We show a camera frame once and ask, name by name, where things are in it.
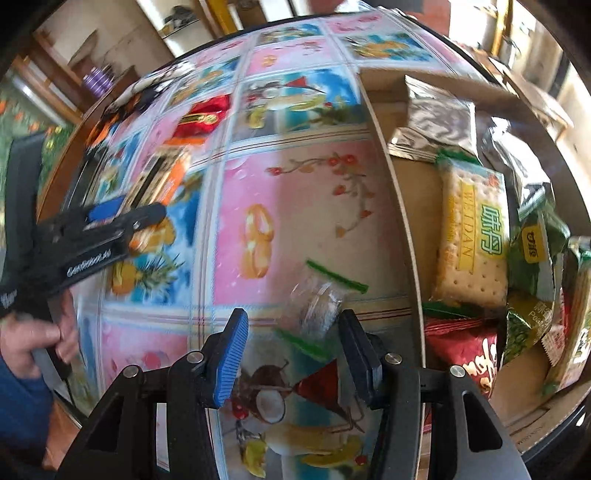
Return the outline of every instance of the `fruit illustration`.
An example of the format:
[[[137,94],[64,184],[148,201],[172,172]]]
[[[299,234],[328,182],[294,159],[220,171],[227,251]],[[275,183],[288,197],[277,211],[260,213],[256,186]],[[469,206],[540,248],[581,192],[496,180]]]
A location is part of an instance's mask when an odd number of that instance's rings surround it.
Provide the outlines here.
[[[242,452],[242,463],[249,473],[258,478],[265,478],[265,454],[268,446],[261,439],[249,439]]]
[[[324,456],[333,455],[340,451],[346,444],[345,433],[350,432],[352,429],[352,422],[328,427],[302,427],[282,421],[271,425],[262,438],[269,448],[279,455]],[[358,447],[352,454],[349,449],[346,451],[351,460],[361,450],[361,440],[357,435],[354,436],[359,441]]]
[[[248,116],[248,126],[250,128],[263,128],[265,126],[266,111],[267,107],[265,105],[254,107],[251,114]]]
[[[127,260],[116,263],[112,273],[112,292],[115,295],[127,295],[135,287],[149,293],[165,291],[177,279],[174,272],[183,265],[176,263],[177,258],[170,258],[161,251],[143,266]]]
[[[271,266],[271,241],[275,235],[273,218],[264,205],[256,203],[246,210],[243,253],[240,266],[243,278],[262,278]]]
[[[283,420],[285,398],[291,393],[291,387],[285,381],[283,373],[287,365],[287,361],[283,367],[262,365],[252,376],[243,370],[238,380],[236,401],[265,423],[274,424]]]
[[[177,238],[177,232],[168,217],[165,217],[153,230],[139,232],[136,235],[139,236],[140,240],[137,248],[140,253],[155,253],[163,245],[172,245]]]
[[[203,172],[196,171],[191,175],[187,175],[179,187],[179,194],[170,202],[170,205],[177,203],[188,202],[194,192],[201,190],[203,185]]]
[[[293,112],[305,112],[306,110],[312,110],[317,106],[324,104],[326,101],[326,95],[324,93],[318,93],[314,95],[310,100],[307,100],[302,103],[296,103],[295,105],[290,107],[290,110]]]
[[[328,455],[305,455],[300,461],[318,468],[335,468],[354,460],[362,447],[361,438],[358,435],[350,435],[347,438],[347,443],[333,453]]]

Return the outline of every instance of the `metal screw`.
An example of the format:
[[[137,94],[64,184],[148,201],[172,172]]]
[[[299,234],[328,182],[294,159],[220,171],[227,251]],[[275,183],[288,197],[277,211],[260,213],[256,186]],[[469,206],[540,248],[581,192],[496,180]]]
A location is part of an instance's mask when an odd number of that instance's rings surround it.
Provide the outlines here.
[[[449,372],[454,376],[454,377],[458,377],[461,378],[464,375],[466,375],[466,371],[460,367],[460,365],[452,365],[449,368]]]
[[[137,365],[129,365],[123,369],[123,376],[127,378],[133,378],[139,373],[139,367]]]
[[[203,362],[203,354],[199,351],[191,352],[187,355],[187,362],[190,364],[200,364]]]
[[[386,353],[384,360],[390,365],[399,365],[402,363],[402,357],[397,353]]]

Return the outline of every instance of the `human hand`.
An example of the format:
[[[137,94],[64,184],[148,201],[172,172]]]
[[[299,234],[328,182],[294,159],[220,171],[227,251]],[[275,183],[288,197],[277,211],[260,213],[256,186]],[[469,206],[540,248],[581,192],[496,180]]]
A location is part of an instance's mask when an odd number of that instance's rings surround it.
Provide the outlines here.
[[[55,346],[57,355],[67,364],[77,354],[78,328],[70,290],[61,296],[61,311],[58,324],[35,319],[19,322],[14,313],[4,318],[0,327],[0,354],[15,377],[41,377],[31,356],[31,351],[37,348]]]

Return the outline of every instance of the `red snack bag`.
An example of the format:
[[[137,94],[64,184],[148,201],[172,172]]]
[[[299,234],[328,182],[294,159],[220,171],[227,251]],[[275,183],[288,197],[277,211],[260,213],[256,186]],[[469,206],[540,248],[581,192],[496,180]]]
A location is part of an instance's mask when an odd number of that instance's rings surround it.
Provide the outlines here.
[[[491,397],[496,376],[496,324],[490,320],[428,320],[425,341],[448,366],[461,365]]]
[[[218,95],[201,102],[194,103],[189,113],[226,112],[230,108],[230,94]]]
[[[205,142],[206,135],[213,132],[219,123],[226,118],[229,108],[230,95],[219,95],[195,103],[180,119],[173,136],[166,143],[169,145],[202,145]]]

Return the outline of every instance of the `printed tablecloth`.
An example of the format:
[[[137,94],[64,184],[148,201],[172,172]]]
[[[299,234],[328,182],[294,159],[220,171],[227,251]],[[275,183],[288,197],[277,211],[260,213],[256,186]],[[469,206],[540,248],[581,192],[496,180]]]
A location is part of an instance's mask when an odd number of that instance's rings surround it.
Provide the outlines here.
[[[328,358],[314,359],[274,325],[307,258],[369,285],[349,302],[366,329],[387,334],[410,318],[394,205],[366,129],[358,69],[484,78],[383,10],[264,28],[185,61],[196,72],[106,140],[95,200],[125,193],[195,101],[231,93],[230,115],[193,156],[154,251],[125,262],[116,291],[109,273],[76,287],[84,360],[72,385],[76,405],[90,411],[126,365],[166,367],[200,348],[243,307],[251,324],[236,385],[258,395],[209,411],[220,478],[363,478],[379,412],[356,399],[338,341]],[[252,236],[252,225],[264,234]],[[165,408],[157,443],[166,468]]]

